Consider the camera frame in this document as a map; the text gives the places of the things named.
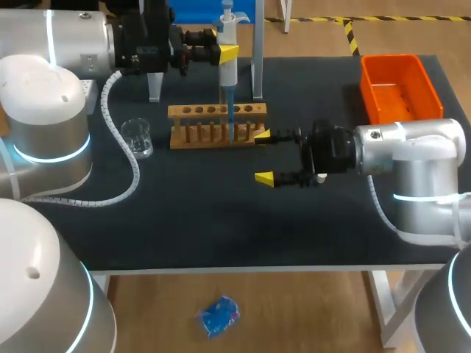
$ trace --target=cable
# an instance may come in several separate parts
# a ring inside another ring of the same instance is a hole
[[[373,204],[375,204],[376,211],[378,212],[378,215],[380,215],[381,219],[383,220],[384,224],[390,228],[394,233],[397,233],[397,228],[394,226],[393,223],[386,217],[386,215],[383,212],[383,209],[381,208],[380,205],[380,200],[378,200],[378,195],[376,194],[376,189],[375,189],[375,183],[373,182],[373,177],[369,175],[367,177],[368,179],[368,186],[369,186],[369,192],[371,193],[371,197],[373,198]]]
[[[407,243],[415,244],[415,245],[422,245],[422,246],[453,246],[459,247],[462,249],[464,246],[467,245],[461,239],[461,232],[459,231],[459,219],[458,217],[458,210],[454,210],[453,217],[455,218],[454,224],[454,232],[455,235],[436,235],[436,234],[416,234],[416,233],[408,233],[403,232],[396,228],[396,226],[391,223],[391,221],[386,217],[383,209],[381,208],[378,195],[376,194],[375,183],[373,182],[373,177],[369,175],[368,179],[368,186],[369,192],[371,193],[371,197],[373,199],[373,204],[375,205],[376,211],[378,215],[383,220],[384,224],[390,228],[394,233],[396,233],[399,238],[406,241]]]
[[[108,200],[103,201],[82,201],[82,200],[73,200],[73,199],[64,199],[62,197],[38,197],[38,196],[30,196],[23,199],[23,202],[43,202],[49,204],[64,204],[68,206],[76,206],[76,207],[104,207],[109,206],[111,204],[117,204],[125,200],[129,197],[132,193],[134,193],[135,189],[139,185],[139,179],[141,178],[139,172],[139,165],[138,161],[134,157],[134,154],[130,150],[129,146],[123,140],[123,137],[119,134],[118,129],[116,129],[116,125],[113,123],[113,119],[111,118],[110,111],[108,110],[108,96],[110,95],[111,88],[113,85],[123,77],[123,74],[120,71],[115,72],[113,75],[108,78],[103,87],[102,95],[101,95],[101,107],[102,107],[102,115],[105,123],[110,129],[111,134],[118,142],[119,146],[122,148],[124,154],[126,155],[127,159],[129,160],[132,168],[132,183],[124,191],[121,195],[115,196]]]

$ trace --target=wooden floor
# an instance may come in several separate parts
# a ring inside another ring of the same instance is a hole
[[[293,16],[471,15],[469,0],[293,0]],[[280,17],[266,0],[267,17]],[[265,55],[347,56],[343,26],[266,24]],[[361,54],[436,54],[471,116],[471,23],[354,22]],[[240,26],[241,55],[251,55],[252,27]],[[125,352],[386,352],[361,273],[162,275],[120,277],[111,301],[118,353]],[[209,341],[193,316],[220,295],[237,301],[241,320]],[[415,353],[412,342],[397,353]]]

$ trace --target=black tablecloth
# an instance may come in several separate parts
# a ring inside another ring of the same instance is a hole
[[[470,126],[435,57],[422,57],[445,117]],[[248,60],[239,61],[236,102],[250,101]],[[273,129],[310,129],[313,119],[342,126],[367,124],[358,57],[269,58],[263,97]],[[124,202],[101,209],[35,204],[90,270],[289,265],[445,263],[455,250],[402,242],[383,224],[366,177],[329,176],[320,188],[271,189],[256,171],[295,171],[296,146],[169,151],[169,104],[213,104],[217,68],[192,64],[187,77],[169,72],[162,102],[147,102],[146,77],[122,79],[110,96],[118,126],[130,118],[151,124],[154,154],[139,162],[141,183]],[[129,186],[126,157],[99,109],[89,118],[93,171],[71,197],[100,200]],[[460,168],[460,191],[471,190],[471,160]],[[392,212],[391,176],[375,178],[386,214]]]

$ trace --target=blue panel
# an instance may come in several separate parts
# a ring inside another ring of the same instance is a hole
[[[176,14],[176,24],[212,24],[222,15],[221,0],[169,0]],[[246,13],[255,21],[255,0],[234,0],[233,12]]]

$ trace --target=orange plastic bin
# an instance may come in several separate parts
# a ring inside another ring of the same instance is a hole
[[[371,124],[443,118],[442,103],[417,55],[367,55],[361,70]]]

